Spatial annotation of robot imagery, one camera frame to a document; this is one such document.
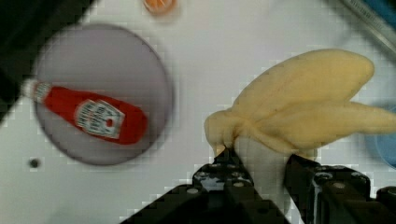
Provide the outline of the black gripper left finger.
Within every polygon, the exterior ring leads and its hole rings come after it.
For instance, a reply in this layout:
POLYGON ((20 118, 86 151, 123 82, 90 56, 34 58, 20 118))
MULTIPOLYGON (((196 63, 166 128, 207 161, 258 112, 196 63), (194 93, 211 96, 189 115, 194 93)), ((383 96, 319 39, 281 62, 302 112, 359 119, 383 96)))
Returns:
POLYGON ((198 193, 220 193, 227 200, 245 200, 254 195, 254 182, 236 152, 226 148, 192 176, 191 194, 198 193))

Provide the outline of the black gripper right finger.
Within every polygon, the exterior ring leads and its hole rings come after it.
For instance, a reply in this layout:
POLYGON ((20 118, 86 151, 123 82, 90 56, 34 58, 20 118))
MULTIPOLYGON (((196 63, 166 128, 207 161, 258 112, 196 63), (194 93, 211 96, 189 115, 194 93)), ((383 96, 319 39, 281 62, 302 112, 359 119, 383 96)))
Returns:
POLYGON ((367 175, 342 165, 290 156, 284 186, 304 224, 396 224, 395 188, 370 196, 367 175))

